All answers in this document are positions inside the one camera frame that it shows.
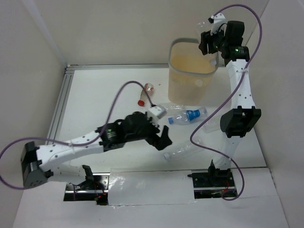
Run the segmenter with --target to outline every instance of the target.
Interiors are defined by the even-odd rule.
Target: white enclosure
[[[101,217],[95,221],[90,219],[91,215],[106,214],[111,217],[116,215],[116,211],[122,220],[110,220],[109,223],[100,224],[104,227],[123,227],[131,224],[135,219],[134,214],[138,214],[138,218],[145,219],[138,220],[142,226],[147,222],[151,226],[153,224],[170,227],[172,223],[168,221],[179,217],[180,220],[176,221],[175,227],[185,227],[190,226],[195,217],[202,216],[201,219],[206,221],[209,227],[220,227],[221,220],[213,217],[212,212],[215,210],[219,216],[223,215],[223,219],[226,218],[227,227],[246,227],[250,223],[255,224],[253,227],[303,227],[304,199],[301,197],[304,186],[302,176],[304,108],[301,102],[304,85],[303,0],[2,1],[0,3],[0,148],[20,137],[47,136],[49,129],[51,136],[67,140],[102,125],[115,91],[123,82],[134,79],[131,78],[132,76],[140,80],[140,74],[144,74],[143,83],[153,78],[155,84],[160,84],[159,89],[162,91],[162,94],[155,99],[163,101],[166,99],[166,68],[140,73],[130,71],[127,78],[122,76],[125,71],[122,73],[108,69],[102,77],[99,77],[100,71],[94,73],[76,70],[74,73],[77,68],[72,67],[69,69],[73,69],[73,74],[70,74],[71,71],[65,74],[65,68],[67,65],[167,64],[169,46],[174,39],[195,37],[194,27],[198,22],[207,21],[212,13],[233,3],[252,7],[261,17],[263,25],[262,44],[250,65],[252,94],[257,107],[262,109],[262,117],[255,126],[255,131],[248,134],[246,141],[242,142],[236,153],[236,160],[244,168],[248,183],[244,196],[239,202],[235,201],[229,205],[229,202],[216,200],[216,203],[206,201],[207,203],[195,206],[167,205],[161,209],[152,206],[141,209],[133,207],[130,210],[127,208],[118,210],[113,208],[113,211],[104,208],[95,210],[92,202],[83,204],[76,202],[76,205],[81,205],[79,208],[74,206],[74,202],[63,202],[63,183],[46,184],[35,190],[27,190],[23,197],[23,191],[11,190],[0,184],[1,227],[33,227],[37,224],[27,221],[31,216],[31,220],[34,220],[35,216],[39,217],[41,227],[70,228],[82,227],[82,225],[97,227],[101,222],[98,219]],[[224,14],[228,20],[240,20],[245,23],[243,44],[247,44],[252,54],[259,33],[255,18],[241,8],[228,9]],[[110,93],[109,102],[94,111],[77,107],[76,102],[85,105],[86,99],[92,101],[87,107],[98,103],[97,99],[92,99],[95,97],[94,93],[82,91],[85,94],[83,96],[81,85],[88,83],[92,88],[95,86],[95,89],[98,89],[106,80],[104,75],[110,74],[110,71],[118,77],[116,81],[111,81],[112,85],[117,84],[107,88]],[[228,95],[230,88],[224,79],[224,71],[224,68],[217,71],[210,86],[210,93],[202,101],[202,105],[214,109]],[[62,116],[58,118],[60,127],[50,128],[50,124],[54,123],[56,118],[54,115],[52,120],[55,107],[58,107],[56,100],[61,85],[63,86],[61,91],[66,90],[67,93],[66,97],[61,99],[65,103],[62,104],[64,106]],[[136,96],[132,89],[126,93],[130,97]],[[122,99],[125,100],[121,105],[127,104],[128,97]],[[129,106],[125,113],[121,112],[121,114],[126,115],[137,109],[136,105]],[[117,114],[114,113],[113,120],[123,117],[115,115]],[[83,121],[82,125],[75,124],[77,119],[88,116],[94,120]],[[188,134],[193,129],[185,127],[184,130]],[[179,134],[178,130],[172,132],[171,136],[175,140],[182,140],[182,134]],[[217,144],[213,141],[214,137],[208,138],[211,146]],[[13,146],[0,161],[1,175],[16,185],[22,184],[19,165],[22,148],[22,143]],[[200,160],[203,168],[206,169],[207,161],[211,157],[211,153],[200,154],[180,164],[179,167],[172,165],[168,168],[167,164],[161,163],[160,157],[154,156],[151,151],[146,151],[147,157],[141,155],[139,149],[144,150],[145,147],[140,143],[126,146],[125,149],[125,157],[120,157],[119,152],[114,152],[114,156],[118,158],[117,163],[111,155],[105,154],[103,161],[108,162],[105,166],[106,171],[121,168],[124,162],[129,163],[129,168],[138,171],[198,169],[201,165]],[[138,168],[136,162],[132,163],[137,156],[145,162],[142,168]],[[86,159],[86,162],[95,161],[94,169],[98,169],[102,162],[98,160],[98,156],[88,156]],[[43,194],[47,194],[49,198],[43,197]],[[39,200],[39,205],[32,204],[35,200]],[[191,210],[199,209],[202,212],[196,212],[195,215],[189,213]],[[155,216],[162,218],[162,210],[171,211],[163,220],[155,223],[153,219],[146,218],[147,214],[156,211]],[[187,219],[182,219],[184,210],[189,213]],[[245,211],[256,214],[256,217],[251,217]],[[53,216],[45,217],[51,212],[55,212]]]

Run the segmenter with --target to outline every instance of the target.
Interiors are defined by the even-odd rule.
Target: blue bottle label
[[[200,116],[200,111],[199,110],[187,110],[186,114],[187,114],[188,120],[191,121]]]

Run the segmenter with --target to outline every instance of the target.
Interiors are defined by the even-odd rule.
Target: plastic bottle
[[[205,133],[210,133],[220,129],[220,119],[221,115],[212,117],[207,123],[202,126],[202,129]]]
[[[194,137],[193,141],[199,145],[202,145],[202,139],[198,136]],[[184,159],[202,150],[202,148],[192,144],[190,140],[187,140],[184,143],[177,145],[170,152],[165,153],[163,156],[168,162],[171,162]]]
[[[188,125],[194,120],[201,120],[207,116],[207,109],[205,107],[201,107],[198,110],[186,110],[181,111],[176,114],[174,117],[168,118],[169,124],[178,124],[178,125]]]
[[[144,85],[144,89],[142,89],[141,97],[139,98],[137,104],[141,107],[145,106],[145,102],[148,100],[147,94],[152,96],[154,90],[154,86],[151,83],[146,83]]]
[[[166,115],[175,115],[178,112],[186,110],[184,105],[175,104],[175,103],[172,103],[172,102],[162,103],[160,105],[166,109],[166,111],[167,111]]]

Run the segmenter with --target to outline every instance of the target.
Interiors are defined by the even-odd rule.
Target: red bottle cap
[[[141,107],[144,107],[144,101],[142,101],[142,100],[139,100],[139,101],[137,102],[137,104],[138,104],[139,106],[141,106]]]

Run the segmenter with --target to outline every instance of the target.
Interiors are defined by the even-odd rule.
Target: black mounting bracket
[[[247,132],[251,131],[261,115],[261,109],[256,109],[254,106],[250,109],[238,106],[222,115],[220,128],[228,138],[232,136],[244,137]]]
[[[211,35],[211,31],[202,32],[199,49],[203,55],[221,52],[227,65],[231,60],[245,59],[249,61],[249,49],[242,46],[245,25],[241,21],[228,21],[226,32],[223,30]]]
[[[99,133],[103,127],[98,127],[96,132]],[[108,123],[106,130],[101,136],[104,152],[122,148],[127,142],[146,140],[157,150],[163,150],[172,144],[168,136],[169,128],[164,126],[161,136],[159,125],[152,123],[148,119],[147,113],[134,112],[126,118],[116,120],[114,123]]]
[[[37,159],[34,142],[28,142],[24,145],[21,156],[21,168],[23,177],[23,186],[25,188],[34,188],[48,181],[48,178],[53,176],[51,170],[44,172],[39,168],[41,161]]]

